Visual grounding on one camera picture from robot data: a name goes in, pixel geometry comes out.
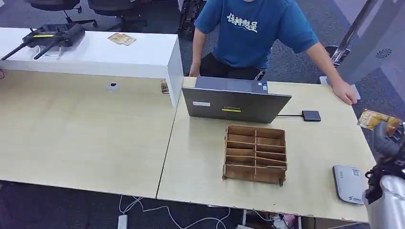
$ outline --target wooden organizer box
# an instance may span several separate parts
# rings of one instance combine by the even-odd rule
[[[226,129],[223,178],[283,185],[287,155],[285,131],[230,125]]]

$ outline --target small card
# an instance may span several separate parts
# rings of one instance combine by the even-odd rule
[[[133,37],[130,37],[130,36],[126,35],[126,34],[123,34],[123,36],[124,36],[124,41],[122,42],[122,44],[127,45],[127,46],[132,44],[134,41],[137,40],[137,39],[135,39]]]
[[[359,118],[357,124],[363,128],[374,130],[375,126],[380,122],[387,122],[387,135],[392,136],[396,129],[401,125],[402,120],[376,111],[365,109]]]
[[[113,35],[109,36],[108,39],[114,43],[122,44],[125,40],[125,36],[123,34],[119,34],[118,32],[114,33]]]
[[[160,81],[160,87],[162,89],[162,94],[168,94],[169,93],[169,88],[167,87],[166,80],[161,80]]]

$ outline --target white cable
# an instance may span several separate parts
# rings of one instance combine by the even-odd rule
[[[211,218],[211,217],[203,218],[203,219],[200,219],[200,220],[198,220],[198,221],[196,221],[196,222],[194,222],[194,223],[192,223],[192,224],[186,226],[185,228],[182,228],[182,227],[174,220],[173,216],[172,216],[171,213],[170,213],[169,207],[167,207],[167,206],[161,206],[161,207],[158,207],[158,208],[151,208],[151,209],[146,209],[146,210],[144,210],[143,204],[142,204],[142,202],[141,202],[141,200],[143,199],[143,197],[139,197],[139,198],[133,197],[133,198],[134,198],[135,200],[134,200],[132,203],[130,203],[130,204],[122,211],[122,210],[121,210],[122,195],[121,195],[121,198],[119,199],[119,206],[118,206],[119,212],[121,212],[122,214],[125,214],[125,213],[129,212],[129,211],[132,209],[132,207],[134,207],[134,205],[137,204],[137,203],[140,204],[140,206],[141,206],[141,208],[142,208],[142,212],[155,211],[155,210],[158,210],[158,209],[161,209],[161,208],[166,208],[166,209],[167,209],[167,212],[169,213],[169,216],[170,216],[171,220],[172,220],[173,223],[176,224],[176,226],[177,226],[178,228],[180,228],[180,229],[187,229],[187,228],[189,228],[189,227],[191,227],[191,226],[193,226],[193,225],[195,225],[195,224],[197,224],[197,223],[199,223],[199,222],[201,222],[201,221],[203,221],[203,220],[206,220],[206,219],[217,220],[217,223],[216,223],[216,226],[215,226],[216,229],[218,229],[219,223],[221,223],[222,226],[226,229],[226,226],[225,226],[224,222],[222,222],[222,220],[226,219],[226,218],[231,214],[231,209],[228,208],[228,214],[227,214],[226,216],[224,216],[223,218],[221,218],[221,219]]]
[[[262,220],[264,220],[264,221],[274,221],[274,220],[276,220],[276,219],[265,219],[265,218],[263,218],[256,210],[253,209],[253,211],[256,212],[256,214],[257,214],[260,218],[262,218]]]

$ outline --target light wood desk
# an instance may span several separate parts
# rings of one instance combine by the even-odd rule
[[[195,78],[184,78],[183,86],[194,85]],[[268,82],[268,90],[292,95],[280,114],[318,110],[322,121],[280,117],[263,125],[189,117],[181,95],[157,198],[367,222],[365,207],[338,200],[332,175],[334,165],[354,166],[362,173],[374,165],[352,107],[324,85]],[[225,129],[230,124],[286,131],[288,170],[283,187],[222,179]]]
[[[0,180],[156,197],[176,111],[159,79],[5,74]]]

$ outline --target laptop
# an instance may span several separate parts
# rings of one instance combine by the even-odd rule
[[[204,76],[182,91],[190,116],[256,123],[271,123],[291,99],[268,94],[266,82]]]

